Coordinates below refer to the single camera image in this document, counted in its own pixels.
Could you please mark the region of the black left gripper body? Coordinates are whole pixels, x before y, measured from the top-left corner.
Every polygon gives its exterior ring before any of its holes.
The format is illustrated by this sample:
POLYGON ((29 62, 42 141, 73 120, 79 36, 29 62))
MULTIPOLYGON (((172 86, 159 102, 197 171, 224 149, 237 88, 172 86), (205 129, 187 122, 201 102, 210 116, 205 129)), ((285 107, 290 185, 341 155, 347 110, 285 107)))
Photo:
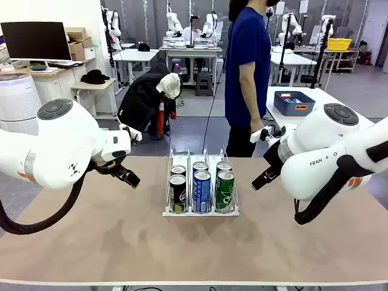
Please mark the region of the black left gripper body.
POLYGON ((97 163, 92 163, 92 169, 96 170, 102 175, 112 175, 116 178, 128 178, 130 171, 122 166, 123 160, 125 160, 126 155, 119 158, 115 158, 104 165, 99 166, 97 163))

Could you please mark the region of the blue-grey bin with orange handles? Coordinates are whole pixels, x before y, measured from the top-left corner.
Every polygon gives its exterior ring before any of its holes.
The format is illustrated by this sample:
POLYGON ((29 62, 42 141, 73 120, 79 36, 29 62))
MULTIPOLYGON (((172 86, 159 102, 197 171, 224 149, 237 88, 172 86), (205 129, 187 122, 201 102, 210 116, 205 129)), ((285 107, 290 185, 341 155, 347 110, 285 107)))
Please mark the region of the blue-grey bin with orange handles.
POLYGON ((313 110, 315 101, 299 91, 275 91, 273 105, 284 116, 305 117, 313 110), (295 98, 303 103, 293 103, 295 98))

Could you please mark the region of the person's right forearm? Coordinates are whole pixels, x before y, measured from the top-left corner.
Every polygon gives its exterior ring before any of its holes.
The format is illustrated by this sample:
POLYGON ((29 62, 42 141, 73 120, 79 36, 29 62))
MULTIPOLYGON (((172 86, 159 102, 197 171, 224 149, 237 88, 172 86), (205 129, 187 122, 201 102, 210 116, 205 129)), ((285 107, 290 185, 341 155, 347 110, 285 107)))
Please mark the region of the person's right forearm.
POLYGON ((245 104, 248 108, 251 120, 260 120, 261 116, 259 114, 258 101, 256 95, 256 89, 254 87, 243 87, 242 95, 245 101, 245 104))

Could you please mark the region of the white can dispenser rack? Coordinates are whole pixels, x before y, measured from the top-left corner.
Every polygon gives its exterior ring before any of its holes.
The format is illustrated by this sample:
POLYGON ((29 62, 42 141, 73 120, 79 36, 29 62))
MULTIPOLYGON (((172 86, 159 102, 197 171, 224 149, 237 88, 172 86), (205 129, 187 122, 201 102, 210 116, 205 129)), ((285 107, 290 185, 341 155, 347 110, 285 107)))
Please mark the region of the white can dispenser rack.
POLYGON ((192 154, 190 150, 185 152, 176 152, 173 148, 169 152, 169 161, 167 164, 167 177, 166 177, 166 205, 165 210, 162 213, 163 216, 239 216, 238 205, 238 192, 236 186, 233 187, 232 200, 228 208, 225 210, 216 209, 216 171, 217 163, 229 162, 229 159, 225 153, 225 149, 222 148, 218 154, 210 154, 207 149, 204 149, 202 154, 192 154), (196 211, 195 202, 193 200, 193 165, 196 162, 204 162, 208 165, 209 172, 211 174, 211 189, 210 189, 210 205, 207 207, 207 211, 200 213, 196 211), (183 205, 182 212, 176 212, 173 209, 172 197, 170 196, 170 177, 171 169, 174 166, 183 166, 186 169, 186 203, 183 205))

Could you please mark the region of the black jacket with orange lining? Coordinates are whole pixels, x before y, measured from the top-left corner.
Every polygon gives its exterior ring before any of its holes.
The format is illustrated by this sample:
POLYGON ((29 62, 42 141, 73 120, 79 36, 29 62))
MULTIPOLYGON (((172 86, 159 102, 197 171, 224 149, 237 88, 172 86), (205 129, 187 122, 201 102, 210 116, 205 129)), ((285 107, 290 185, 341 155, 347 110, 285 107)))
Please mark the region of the black jacket with orange lining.
POLYGON ((170 120, 176 119, 176 99, 167 99, 156 89, 160 80, 169 73, 171 72, 163 62, 157 62, 148 72, 136 78, 127 90, 117 113, 121 123, 148 133, 155 141, 170 134, 170 120))

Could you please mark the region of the small wooden side table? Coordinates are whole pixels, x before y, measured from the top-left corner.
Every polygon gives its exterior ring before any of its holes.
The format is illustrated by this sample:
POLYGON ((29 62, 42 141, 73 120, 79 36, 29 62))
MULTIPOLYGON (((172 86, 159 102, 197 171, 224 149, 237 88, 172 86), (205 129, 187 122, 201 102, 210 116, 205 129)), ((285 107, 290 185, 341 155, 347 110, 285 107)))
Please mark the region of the small wooden side table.
POLYGON ((98 113, 96 111, 95 99, 93 96, 94 91, 112 91, 113 84, 115 82, 116 78, 110 78, 109 80, 106 80, 104 84, 78 82, 72 86, 71 89, 75 92, 74 99, 80 103, 95 119, 117 121, 117 106, 115 97, 113 96, 112 98, 109 98, 111 106, 110 113, 98 113))

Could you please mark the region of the black hat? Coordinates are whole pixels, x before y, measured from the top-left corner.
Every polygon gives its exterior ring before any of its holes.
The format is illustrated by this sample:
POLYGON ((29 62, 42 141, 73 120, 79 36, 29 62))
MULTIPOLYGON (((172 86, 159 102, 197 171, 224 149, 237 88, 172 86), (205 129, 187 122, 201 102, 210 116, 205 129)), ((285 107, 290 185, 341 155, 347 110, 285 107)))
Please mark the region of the black hat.
POLYGON ((81 77, 81 82, 92 84, 92 85, 101 85, 105 84, 106 81, 110 79, 109 76, 106 76, 102 71, 94 69, 89 71, 87 74, 81 77))

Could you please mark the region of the white cloth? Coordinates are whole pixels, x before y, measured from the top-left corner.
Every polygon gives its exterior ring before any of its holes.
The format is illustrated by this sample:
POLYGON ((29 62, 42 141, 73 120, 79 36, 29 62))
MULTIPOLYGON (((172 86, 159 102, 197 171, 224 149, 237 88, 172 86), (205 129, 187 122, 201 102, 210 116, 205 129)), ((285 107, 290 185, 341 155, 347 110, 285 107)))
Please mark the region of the white cloth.
POLYGON ((181 94, 181 86, 181 75, 169 73, 160 80, 156 89, 159 93, 163 93, 167 99, 174 100, 181 94))

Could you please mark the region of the white background table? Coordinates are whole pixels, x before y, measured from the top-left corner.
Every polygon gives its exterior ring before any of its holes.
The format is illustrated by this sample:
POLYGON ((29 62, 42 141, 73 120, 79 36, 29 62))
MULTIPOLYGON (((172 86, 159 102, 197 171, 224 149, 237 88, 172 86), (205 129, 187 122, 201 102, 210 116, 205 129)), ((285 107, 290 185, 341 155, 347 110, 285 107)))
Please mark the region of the white background table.
POLYGON ((129 82, 130 84, 136 79, 137 76, 141 76, 146 73, 147 65, 150 65, 150 61, 157 56, 159 49, 150 49, 149 52, 141 52, 135 48, 128 48, 121 50, 113 55, 113 60, 118 63, 118 73, 120 80, 123 84, 129 82), (133 74, 133 67, 137 64, 141 64, 140 74, 133 74))
POLYGON ((312 73, 317 65, 316 61, 305 58, 297 54, 285 54, 283 56, 283 69, 290 72, 290 80, 282 82, 281 73, 279 67, 281 64, 282 53, 272 52, 271 54, 271 67, 269 86, 281 86, 288 87, 301 86, 302 73, 312 73))

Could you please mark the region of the black keyboard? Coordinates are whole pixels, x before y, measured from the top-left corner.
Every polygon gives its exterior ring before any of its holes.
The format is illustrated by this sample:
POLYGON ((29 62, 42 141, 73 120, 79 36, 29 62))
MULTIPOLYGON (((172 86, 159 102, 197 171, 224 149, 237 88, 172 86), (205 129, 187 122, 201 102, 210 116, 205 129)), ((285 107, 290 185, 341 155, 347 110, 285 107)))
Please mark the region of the black keyboard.
POLYGON ((72 69, 74 67, 81 67, 84 65, 83 61, 56 61, 47 62, 49 67, 57 67, 59 69, 72 69))

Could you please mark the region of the white air purifier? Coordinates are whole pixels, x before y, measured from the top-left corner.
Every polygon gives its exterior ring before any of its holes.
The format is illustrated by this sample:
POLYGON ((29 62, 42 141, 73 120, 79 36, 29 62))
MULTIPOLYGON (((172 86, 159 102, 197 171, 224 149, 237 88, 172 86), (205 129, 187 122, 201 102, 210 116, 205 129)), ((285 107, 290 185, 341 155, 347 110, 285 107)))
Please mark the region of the white air purifier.
POLYGON ((31 75, 26 73, 0 75, 0 129, 37 135, 36 113, 41 106, 31 75))

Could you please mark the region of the wooden shelf rack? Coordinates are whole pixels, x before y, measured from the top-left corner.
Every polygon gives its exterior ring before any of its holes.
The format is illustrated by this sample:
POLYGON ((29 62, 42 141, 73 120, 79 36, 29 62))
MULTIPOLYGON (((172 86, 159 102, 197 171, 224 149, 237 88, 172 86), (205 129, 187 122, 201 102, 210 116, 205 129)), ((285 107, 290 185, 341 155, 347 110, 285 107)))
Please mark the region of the wooden shelf rack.
POLYGON ((327 72, 352 73, 359 57, 359 51, 354 49, 325 50, 324 56, 327 57, 325 62, 327 72))

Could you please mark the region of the yellow plastic crate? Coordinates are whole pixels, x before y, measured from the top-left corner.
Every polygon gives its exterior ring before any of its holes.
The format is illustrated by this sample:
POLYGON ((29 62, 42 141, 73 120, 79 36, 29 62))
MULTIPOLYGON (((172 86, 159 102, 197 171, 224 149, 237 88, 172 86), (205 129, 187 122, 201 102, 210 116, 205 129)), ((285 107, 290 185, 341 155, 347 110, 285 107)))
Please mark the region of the yellow plastic crate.
POLYGON ((327 49, 331 51, 346 51, 352 43, 349 38, 329 38, 327 40, 327 49))

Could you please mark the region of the black computer monitor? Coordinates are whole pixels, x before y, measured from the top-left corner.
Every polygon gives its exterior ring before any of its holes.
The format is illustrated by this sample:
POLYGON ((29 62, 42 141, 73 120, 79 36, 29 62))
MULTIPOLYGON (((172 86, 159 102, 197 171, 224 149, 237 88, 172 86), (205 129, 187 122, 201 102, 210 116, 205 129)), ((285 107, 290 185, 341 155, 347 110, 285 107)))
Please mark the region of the black computer monitor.
POLYGON ((2 22, 2 33, 11 59, 70 61, 64 24, 61 22, 2 22))

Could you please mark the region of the seated background person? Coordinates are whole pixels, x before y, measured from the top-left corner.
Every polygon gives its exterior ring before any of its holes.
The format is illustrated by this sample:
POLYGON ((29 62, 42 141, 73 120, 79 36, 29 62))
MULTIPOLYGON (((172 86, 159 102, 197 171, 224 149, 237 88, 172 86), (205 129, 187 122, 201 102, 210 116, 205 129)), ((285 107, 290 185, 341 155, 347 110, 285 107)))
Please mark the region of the seated background person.
POLYGON ((190 44, 193 42, 197 37, 200 37, 201 35, 201 29, 200 29, 200 20, 199 16, 191 16, 190 17, 190 24, 188 27, 184 29, 183 37, 185 38, 185 41, 187 44, 190 44))

